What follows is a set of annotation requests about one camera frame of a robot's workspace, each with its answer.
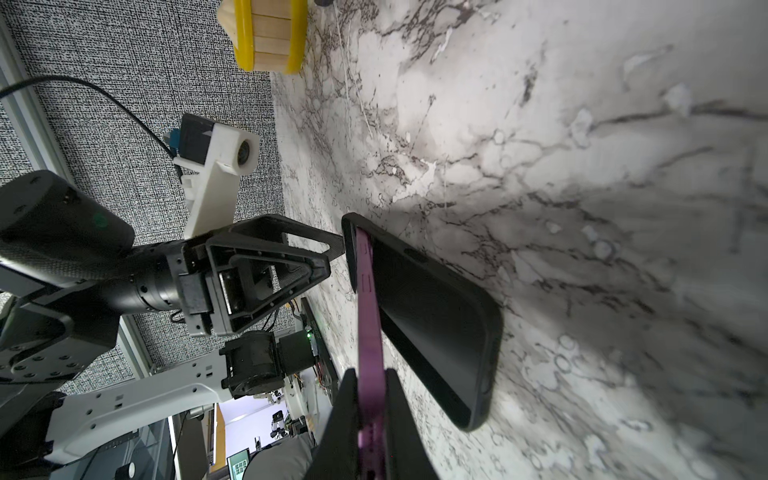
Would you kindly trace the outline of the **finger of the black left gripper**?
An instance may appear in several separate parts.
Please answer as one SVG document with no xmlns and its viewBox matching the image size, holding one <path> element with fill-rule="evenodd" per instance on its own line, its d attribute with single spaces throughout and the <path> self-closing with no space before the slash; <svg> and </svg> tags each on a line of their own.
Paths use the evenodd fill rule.
<svg viewBox="0 0 768 480">
<path fill-rule="evenodd" d="M 234 255 L 227 266 L 227 327 L 241 333 L 330 275 L 326 255 Z"/>
<path fill-rule="evenodd" d="M 326 248 L 314 252 L 294 247 L 289 243 L 289 235 L 324 244 Z M 321 256 L 325 261 L 331 261 L 344 252 L 342 236 L 277 214 L 243 220 L 214 230 L 206 240 L 206 254 L 211 262 L 233 262 L 235 259 L 312 262 Z"/>
</svg>

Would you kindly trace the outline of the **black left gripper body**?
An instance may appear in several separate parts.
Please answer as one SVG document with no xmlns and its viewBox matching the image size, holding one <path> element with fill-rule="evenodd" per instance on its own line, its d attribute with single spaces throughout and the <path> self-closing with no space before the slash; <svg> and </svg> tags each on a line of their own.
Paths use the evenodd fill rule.
<svg viewBox="0 0 768 480">
<path fill-rule="evenodd" d="M 192 336 L 232 336 L 252 325 L 252 239 L 208 233 L 173 245 L 173 285 Z"/>
</svg>

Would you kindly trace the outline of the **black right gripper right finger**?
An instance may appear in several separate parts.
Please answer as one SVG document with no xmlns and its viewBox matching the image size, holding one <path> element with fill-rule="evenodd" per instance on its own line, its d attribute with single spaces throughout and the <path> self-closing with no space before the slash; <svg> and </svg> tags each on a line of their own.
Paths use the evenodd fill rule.
<svg viewBox="0 0 768 480">
<path fill-rule="evenodd" d="M 385 478 L 393 480 L 438 480 L 412 412 L 394 369 L 385 371 L 384 413 Z"/>
</svg>

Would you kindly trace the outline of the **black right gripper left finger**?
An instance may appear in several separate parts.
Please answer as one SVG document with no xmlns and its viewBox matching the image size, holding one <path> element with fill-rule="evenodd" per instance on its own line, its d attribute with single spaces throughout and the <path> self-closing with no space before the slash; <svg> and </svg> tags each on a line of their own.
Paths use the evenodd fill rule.
<svg viewBox="0 0 768 480">
<path fill-rule="evenodd" d="M 348 369 L 304 480 L 356 480 L 360 465 L 359 431 L 358 380 L 355 370 Z"/>
</svg>

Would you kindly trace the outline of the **black phone front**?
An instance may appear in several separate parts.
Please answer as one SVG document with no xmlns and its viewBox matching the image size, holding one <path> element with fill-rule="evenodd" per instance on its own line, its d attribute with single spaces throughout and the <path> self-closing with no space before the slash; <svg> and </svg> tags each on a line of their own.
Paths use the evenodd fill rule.
<svg viewBox="0 0 768 480">
<path fill-rule="evenodd" d="M 373 255 L 365 231 L 355 231 L 358 306 L 358 435 L 361 477 L 385 479 L 383 417 L 386 379 L 379 307 L 375 292 Z"/>
</svg>

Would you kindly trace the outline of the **black phone case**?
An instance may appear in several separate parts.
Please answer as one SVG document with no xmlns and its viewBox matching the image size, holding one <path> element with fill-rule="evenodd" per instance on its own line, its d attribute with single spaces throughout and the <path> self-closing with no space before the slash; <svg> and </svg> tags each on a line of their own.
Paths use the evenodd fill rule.
<svg viewBox="0 0 768 480">
<path fill-rule="evenodd" d="M 479 428 L 490 411 L 503 333 L 481 287 L 358 213 L 341 220 L 360 343 L 387 337 L 450 421 Z"/>
</svg>

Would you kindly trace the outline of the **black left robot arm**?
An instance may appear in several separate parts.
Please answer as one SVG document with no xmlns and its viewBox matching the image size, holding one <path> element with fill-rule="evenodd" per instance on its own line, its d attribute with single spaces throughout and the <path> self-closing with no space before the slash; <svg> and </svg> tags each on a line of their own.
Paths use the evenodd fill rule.
<svg viewBox="0 0 768 480">
<path fill-rule="evenodd" d="M 278 387 L 287 374 L 255 325 L 327 279 L 343 238 L 263 215 L 187 240 L 136 245 L 133 228 L 42 170 L 1 189 L 1 474 L 42 476 L 145 425 Z M 225 345 L 172 370 L 66 396 L 117 341 L 123 316 L 179 312 Z"/>
</svg>

